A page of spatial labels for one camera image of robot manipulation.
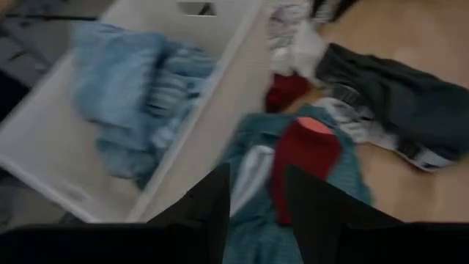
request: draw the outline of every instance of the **white cloth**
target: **white cloth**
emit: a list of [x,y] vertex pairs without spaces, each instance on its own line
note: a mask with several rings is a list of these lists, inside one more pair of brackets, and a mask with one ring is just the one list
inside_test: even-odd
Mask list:
[[272,51],[270,69],[277,74],[290,76],[292,69],[292,41],[300,22],[307,19],[309,3],[282,0],[270,6],[268,45]]
[[230,217],[235,215],[263,187],[272,169],[273,154],[272,148],[261,145],[252,147],[245,154],[231,195]]
[[318,85],[317,65],[328,49],[328,43],[317,33],[314,25],[301,21],[292,44],[292,66],[298,74]]
[[426,147],[386,131],[363,104],[360,94],[345,85],[331,85],[328,97],[319,99],[315,106],[323,107],[355,143],[370,142],[394,151],[397,155],[426,172],[434,172],[454,163]]

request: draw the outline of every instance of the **folded clothes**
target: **folded clothes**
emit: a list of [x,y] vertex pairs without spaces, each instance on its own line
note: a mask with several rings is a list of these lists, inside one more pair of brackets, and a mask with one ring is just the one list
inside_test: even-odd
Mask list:
[[347,103],[354,109],[369,108],[387,132],[400,138],[397,149],[406,159],[416,160],[428,149],[450,164],[469,151],[469,91],[463,87],[333,43],[315,75],[342,92],[354,90],[359,96],[348,95]]

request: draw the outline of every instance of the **towel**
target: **towel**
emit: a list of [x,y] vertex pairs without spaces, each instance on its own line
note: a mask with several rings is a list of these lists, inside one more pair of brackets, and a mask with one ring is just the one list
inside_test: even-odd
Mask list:
[[96,148],[109,174],[146,184],[214,61],[190,43],[99,22],[75,24],[72,42],[72,101],[100,126]]

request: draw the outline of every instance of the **wooden floor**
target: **wooden floor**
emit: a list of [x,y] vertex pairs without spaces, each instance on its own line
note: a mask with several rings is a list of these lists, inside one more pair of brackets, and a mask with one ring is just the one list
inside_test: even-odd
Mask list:
[[[320,32],[358,53],[469,87],[468,25],[468,0],[360,0]],[[312,98],[300,99],[290,111]],[[359,145],[358,155],[375,207],[404,221],[469,221],[469,156],[430,174],[370,144]]]

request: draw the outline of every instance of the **red sock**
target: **red sock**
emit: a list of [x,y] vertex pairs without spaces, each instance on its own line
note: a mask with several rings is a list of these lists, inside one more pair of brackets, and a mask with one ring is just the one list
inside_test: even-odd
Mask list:
[[341,149],[332,131],[317,120],[301,117],[288,127],[277,143],[271,181],[279,224],[290,224],[284,190],[287,165],[295,165],[325,180]]
[[278,113],[309,90],[308,81],[303,77],[274,74],[273,84],[265,96],[265,111]]

